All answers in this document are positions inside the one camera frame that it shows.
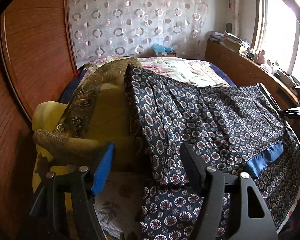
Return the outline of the navy blue blanket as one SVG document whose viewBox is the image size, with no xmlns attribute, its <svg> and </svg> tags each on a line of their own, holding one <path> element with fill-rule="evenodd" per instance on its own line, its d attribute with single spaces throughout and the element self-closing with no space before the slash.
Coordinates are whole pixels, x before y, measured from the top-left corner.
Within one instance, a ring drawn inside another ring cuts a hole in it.
<svg viewBox="0 0 300 240">
<path fill-rule="evenodd" d="M 210 63 L 210 68 L 219 76 L 221 77 L 228 85 L 231 87 L 236 87 L 235 83 L 223 72 L 221 69 L 219 69 L 214 64 Z"/>
</svg>

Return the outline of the window with wooden frame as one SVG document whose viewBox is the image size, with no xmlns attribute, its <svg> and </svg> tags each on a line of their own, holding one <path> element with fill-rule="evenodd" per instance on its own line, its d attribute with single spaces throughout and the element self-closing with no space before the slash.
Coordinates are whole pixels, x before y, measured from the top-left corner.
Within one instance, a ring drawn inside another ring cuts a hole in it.
<svg viewBox="0 0 300 240">
<path fill-rule="evenodd" d="M 257 0 L 255 45 L 266 62 L 300 84 L 300 23 L 283 0 Z"/>
</svg>

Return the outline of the orange-print bed sheet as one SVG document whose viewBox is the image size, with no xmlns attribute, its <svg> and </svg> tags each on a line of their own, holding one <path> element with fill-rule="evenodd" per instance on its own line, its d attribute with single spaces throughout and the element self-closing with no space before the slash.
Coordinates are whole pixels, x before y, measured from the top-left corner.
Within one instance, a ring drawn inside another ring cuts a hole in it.
<svg viewBox="0 0 300 240">
<path fill-rule="evenodd" d="M 95 197 L 95 212 L 106 239 L 140 239 L 143 184 L 130 172 L 111 171 Z"/>
</svg>

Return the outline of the long wooden cabinet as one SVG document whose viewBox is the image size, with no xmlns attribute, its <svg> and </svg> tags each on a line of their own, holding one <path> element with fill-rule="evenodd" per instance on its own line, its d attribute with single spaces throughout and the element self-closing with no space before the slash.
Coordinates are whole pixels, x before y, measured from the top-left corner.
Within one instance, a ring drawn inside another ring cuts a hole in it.
<svg viewBox="0 0 300 240">
<path fill-rule="evenodd" d="M 221 69 L 237 86 L 262 83 L 282 109 L 297 107 L 299 101 L 291 90 L 253 61 L 211 40 L 207 41 L 205 60 Z"/>
</svg>

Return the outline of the stack of books and papers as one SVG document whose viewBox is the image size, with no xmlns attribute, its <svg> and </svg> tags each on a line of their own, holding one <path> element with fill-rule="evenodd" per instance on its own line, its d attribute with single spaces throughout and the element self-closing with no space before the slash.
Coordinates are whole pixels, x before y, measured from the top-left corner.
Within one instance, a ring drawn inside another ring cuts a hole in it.
<svg viewBox="0 0 300 240">
<path fill-rule="evenodd" d="M 236 53 L 243 53 L 249 48 L 249 43 L 226 31 L 224 33 L 212 31 L 210 40 Z"/>
</svg>

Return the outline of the pink figurine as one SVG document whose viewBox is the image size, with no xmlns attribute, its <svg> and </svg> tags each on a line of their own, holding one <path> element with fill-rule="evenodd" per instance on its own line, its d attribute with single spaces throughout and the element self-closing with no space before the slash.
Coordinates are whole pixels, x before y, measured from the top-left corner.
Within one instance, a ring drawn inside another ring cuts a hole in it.
<svg viewBox="0 0 300 240">
<path fill-rule="evenodd" d="M 257 61 L 256 61 L 257 64 L 262 65 L 265 63 L 265 61 L 266 61 L 265 53 L 266 52 L 264 50 L 259 51 L 258 56 L 257 56 Z"/>
</svg>

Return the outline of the navy patterned silk garment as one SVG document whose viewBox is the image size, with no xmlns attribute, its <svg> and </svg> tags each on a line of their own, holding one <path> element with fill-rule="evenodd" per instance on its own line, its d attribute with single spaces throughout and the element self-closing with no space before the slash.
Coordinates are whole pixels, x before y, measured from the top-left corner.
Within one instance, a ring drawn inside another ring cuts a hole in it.
<svg viewBox="0 0 300 240">
<path fill-rule="evenodd" d="M 128 66 L 124 75 L 148 180 L 142 239 L 189 239 L 203 203 L 190 187 L 182 144 L 201 164 L 248 172 L 277 229 L 300 197 L 300 142 L 259 85 L 197 87 Z"/>
</svg>

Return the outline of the white circle-patterned curtain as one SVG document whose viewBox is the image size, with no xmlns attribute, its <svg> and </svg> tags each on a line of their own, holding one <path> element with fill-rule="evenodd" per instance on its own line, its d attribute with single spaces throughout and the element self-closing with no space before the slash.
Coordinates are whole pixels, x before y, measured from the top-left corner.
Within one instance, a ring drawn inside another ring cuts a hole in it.
<svg viewBox="0 0 300 240">
<path fill-rule="evenodd" d="M 201 59 L 211 31 L 222 31 L 226 0 L 69 0 L 78 66 L 104 56 L 152 56 L 153 46 Z"/>
</svg>

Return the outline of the yellow pillow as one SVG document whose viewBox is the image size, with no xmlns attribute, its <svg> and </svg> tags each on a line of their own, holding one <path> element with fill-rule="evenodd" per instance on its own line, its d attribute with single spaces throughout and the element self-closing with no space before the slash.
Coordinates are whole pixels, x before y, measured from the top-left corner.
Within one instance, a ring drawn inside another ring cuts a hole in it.
<svg viewBox="0 0 300 240">
<path fill-rule="evenodd" d="M 66 109 L 66 105 L 55 101 L 39 104 L 32 117 L 33 142 L 36 145 L 37 157 L 32 176 L 32 189 L 36 191 L 39 184 L 46 178 L 47 173 L 56 175 L 68 174 L 75 165 L 66 164 L 64 160 L 55 157 L 57 147 L 65 142 L 54 134 L 54 129 Z"/>
</svg>

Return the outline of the blue tissue box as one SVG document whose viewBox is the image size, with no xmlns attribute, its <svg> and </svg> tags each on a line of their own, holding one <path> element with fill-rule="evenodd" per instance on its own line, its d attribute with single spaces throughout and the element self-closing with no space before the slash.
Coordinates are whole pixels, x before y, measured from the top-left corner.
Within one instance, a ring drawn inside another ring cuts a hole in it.
<svg viewBox="0 0 300 240">
<path fill-rule="evenodd" d="M 165 47 L 155 43 L 152 48 L 155 57 L 176 57 L 176 52 L 172 47 Z"/>
</svg>

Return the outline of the gold patterned pillow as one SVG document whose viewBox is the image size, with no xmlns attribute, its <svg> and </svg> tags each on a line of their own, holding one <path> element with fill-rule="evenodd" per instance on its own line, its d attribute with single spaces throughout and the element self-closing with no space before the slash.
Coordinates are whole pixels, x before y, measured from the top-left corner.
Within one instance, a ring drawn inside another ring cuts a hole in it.
<svg viewBox="0 0 300 240">
<path fill-rule="evenodd" d="M 128 66 L 141 69 L 136 58 L 103 64 L 74 91 L 54 134 L 65 142 L 54 154 L 69 164 L 89 165 L 112 142 L 125 155 L 134 151 L 131 113 L 123 76 Z"/>
</svg>

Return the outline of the floral quilt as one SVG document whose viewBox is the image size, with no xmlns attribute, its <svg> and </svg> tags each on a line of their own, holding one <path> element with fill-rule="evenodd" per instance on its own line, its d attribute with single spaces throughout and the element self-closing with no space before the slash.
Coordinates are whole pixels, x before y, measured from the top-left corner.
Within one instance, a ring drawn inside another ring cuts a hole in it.
<svg viewBox="0 0 300 240">
<path fill-rule="evenodd" d="M 179 57 L 140 57 L 138 61 L 143 68 L 195 86 L 230 86 L 210 68 L 207 61 Z"/>
</svg>

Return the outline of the wooden headboard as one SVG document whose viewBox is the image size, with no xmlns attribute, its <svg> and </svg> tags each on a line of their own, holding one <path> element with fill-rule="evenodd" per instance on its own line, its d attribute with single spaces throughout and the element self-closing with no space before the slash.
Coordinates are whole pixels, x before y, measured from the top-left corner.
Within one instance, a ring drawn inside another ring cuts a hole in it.
<svg viewBox="0 0 300 240">
<path fill-rule="evenodd" d="M 0 238 L 16 239 L 32 198 L 32 116 L 76 74 L 68 0 L 0 0 Z"/>
</svg>

